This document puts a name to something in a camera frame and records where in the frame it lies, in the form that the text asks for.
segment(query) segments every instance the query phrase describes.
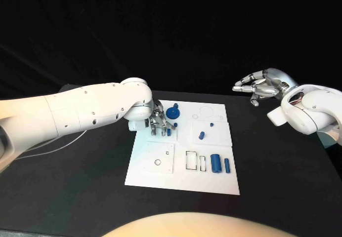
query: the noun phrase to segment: robotic hand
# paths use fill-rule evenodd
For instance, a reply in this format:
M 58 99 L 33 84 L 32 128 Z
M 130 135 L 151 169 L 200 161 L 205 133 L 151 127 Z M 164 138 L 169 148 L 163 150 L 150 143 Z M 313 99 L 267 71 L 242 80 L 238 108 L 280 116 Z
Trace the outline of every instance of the robotic hand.
M 323 131 L 342 145 L 342 92 L 319 85 L 297 85 L 291 77 L 270 68 L 235 83 L 234 91 L 251 92 L 251 104 L 276 97 L 281 105 L 267 114 L 276 126 L 286 122 L 303 134 Z
M 0 172 L 39 143 L 128 120 L 131 131 L 174 127 L 166 122 L 163 106 L 140 78 L 121 83 L 84 86 L 66 92 L 0 101 Z

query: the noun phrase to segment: blue object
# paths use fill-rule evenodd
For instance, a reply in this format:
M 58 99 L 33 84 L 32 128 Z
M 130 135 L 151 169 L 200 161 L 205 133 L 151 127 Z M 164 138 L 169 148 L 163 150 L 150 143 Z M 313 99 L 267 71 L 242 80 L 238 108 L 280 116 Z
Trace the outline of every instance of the blue object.
M 198 137 L 199 140 L 203 140 L 203 137 L 205 137 L 205 132 L 200 132 L 200 133 L 199 133 L 199 137 Z
M 226 167 L 226 174 L 229 174 L 229 160 L 225 158 L 225 167 Z
M 212 172 L 213 173 L 221 173 L 222 168 L 221 168 L 221 159 L 218 154 L 211 155 L 211 162 L 212 162 Z
M 167 108 L 166 116 L 169 119 L 176 119 L 179 117 L 177 103 L 173 104 L 173 107 Z

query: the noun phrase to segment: small blue cylinder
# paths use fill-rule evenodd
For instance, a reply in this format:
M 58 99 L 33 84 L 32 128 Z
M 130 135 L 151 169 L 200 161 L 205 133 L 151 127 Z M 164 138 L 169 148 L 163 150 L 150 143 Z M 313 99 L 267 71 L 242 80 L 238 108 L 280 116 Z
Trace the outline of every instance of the small blue cylinder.
M 218 154 L 211 155 L 211 162 L 212 162 L 212 172 L 213 173 L 221 173 L 222 168 L 221 168 L 221 159 Z
M 225 167 L 226 167 L 226 174 L 229 174 L 229 160 L 225 158 Z
M 200 133 L 199 133 L 199 137 L 198 137 L 199 140 L 203 140 L 203 137 L 205 137 L 205 132 L 200 132 Z

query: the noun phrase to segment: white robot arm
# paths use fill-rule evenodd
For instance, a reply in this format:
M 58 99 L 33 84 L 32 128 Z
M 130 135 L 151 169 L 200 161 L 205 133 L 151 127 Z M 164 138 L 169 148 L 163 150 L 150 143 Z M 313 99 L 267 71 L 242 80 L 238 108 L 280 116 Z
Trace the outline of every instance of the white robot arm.
M 174 130 L 140 78 L 84 86 L 46 96 L 1 100 L 0 172 L 39 143 L 114 123 L 123 117 L 131 131 L 149 127 L 149 122 L 151 135 L 156 135 L 156 125 L 163 130 Z
M 301 85 L 280 70 L 270 68 L 248 75 L 235 83 L 234 91 L 251 92 L 251 104 L 276 97 L 281 105 L 267 114 L 276 126 L 286 122 L 303 134 L 325 131 L 342 145 L 342 92 L 319 86 Z

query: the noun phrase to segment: large blue cylinder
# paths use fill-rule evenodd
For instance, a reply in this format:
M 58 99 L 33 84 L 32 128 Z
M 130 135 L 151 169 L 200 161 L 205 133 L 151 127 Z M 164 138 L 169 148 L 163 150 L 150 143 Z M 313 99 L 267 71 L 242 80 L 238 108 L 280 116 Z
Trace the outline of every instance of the large blue cylinder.
M 212 162 L 212 172 L 213 173 L 221 173 L 222 168 L 221 168 L 221 159 L 218 154 L 211 155 L 211 162 Z

